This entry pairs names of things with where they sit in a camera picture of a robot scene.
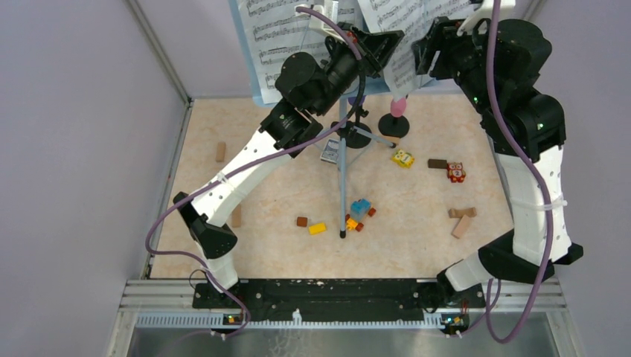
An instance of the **yellow lego brick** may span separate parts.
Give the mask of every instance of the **yellow lego brick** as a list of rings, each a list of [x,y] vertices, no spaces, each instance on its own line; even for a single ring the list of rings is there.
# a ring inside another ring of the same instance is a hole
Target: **yellow lego brick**
[[[318,223],[317,225],[311,225],[309,227],[309,234],[318,234],[327,231],[327,225],[324,223]]]
[[[412,156],[409,152],[399,149],[394,153],[394,155],[392,155],[391,160],[401,167],[410,168],[414,163],[414,156]]]

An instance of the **black mounting plate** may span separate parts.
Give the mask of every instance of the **black mounting plate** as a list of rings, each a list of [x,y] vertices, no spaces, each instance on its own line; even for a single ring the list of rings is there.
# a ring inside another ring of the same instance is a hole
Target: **black mounting plate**
[[[421,291],[435,286],[417,279],[242,279],[230,292],[250,310],[253,321],[291,321],[300,309],[303,321],[420,321]],[[469,308],[484,307],[478,284],[458,296],[459,301],[440,307],[459,308],[467,299]],[[195,287],[194,309],[239,309],[229,297],[209,283]]]

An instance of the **pink object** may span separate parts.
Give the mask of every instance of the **pink object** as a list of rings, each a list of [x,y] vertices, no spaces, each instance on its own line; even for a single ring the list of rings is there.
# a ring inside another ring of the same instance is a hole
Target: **pink object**
[[[398,101],[392,100],[390,102],[390,114],[392,114],[395,118],[400,118],[403,116],[403,113],[406,111],[406,107],[408,106],[408,102],[405,98],[401,98]]]

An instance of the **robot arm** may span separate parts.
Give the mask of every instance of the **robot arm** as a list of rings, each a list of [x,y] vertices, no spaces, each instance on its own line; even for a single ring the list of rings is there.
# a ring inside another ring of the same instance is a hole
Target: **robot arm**
[[[499,105],[513,137],[548,185],[552,205],[546,207],[540,187],[511,149],[490,109],[484,69],[487,37],[478,31],[488,21],[483,19],[486,17],[489,16],[482,16],[475,24],[469,19],[439,17],[428,35],[413,44],[417,73],[439,80],[453,79],[481,114],[482,129],[493,139],[500,170],[507,179],[513,213],[512,231],[438,275],[439,285],[448,296],[492,277],[532,283],[545,247],[546,210],[552,210],[554,217],[551,261],[569,264],[583,255],[583,248],[571,243],[563,218],[566,204],[560,181],[566,139],[563,108],[553,97],[533,88],[551,53],[551,44],[529,22],[508,19],[499,23],[495,56]],[[548,264],[545,278],[553,274],[554,266]]]
[[[206,259],[208,269],[226,289],[238,280],[231,253],[237,237],[225,223],[228,216],[265,177],[290,162],[300,151],[265,161],[231,178],[226,178],[225,174],[315,138],[323,126],[312,115],[326,114],[357,78],[360,68],[365,75],[378,77],[403,38],[402,31],[371,34],[350,24],[340,23],[339,26],[353,37],[362,52],[361,64],[346,44],[331,36],[325,39],[331,58],[324,67],[304,52],[289,56],[275,83],[283,99],[261,122],[239,154],[204,187],[215,181],[220,184],[179,208],[190,235]],[[177,203],[186,196],[186,193],[178,193],[173,202]]]

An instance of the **blue lego brick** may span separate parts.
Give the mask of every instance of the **blue lego brick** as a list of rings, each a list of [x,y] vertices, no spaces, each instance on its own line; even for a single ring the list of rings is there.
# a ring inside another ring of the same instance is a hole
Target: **blue lego brick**
[[[371,203],[367,199],[360,199],[350,204],[350,217],[355,222],[361,222],[371,209]]]

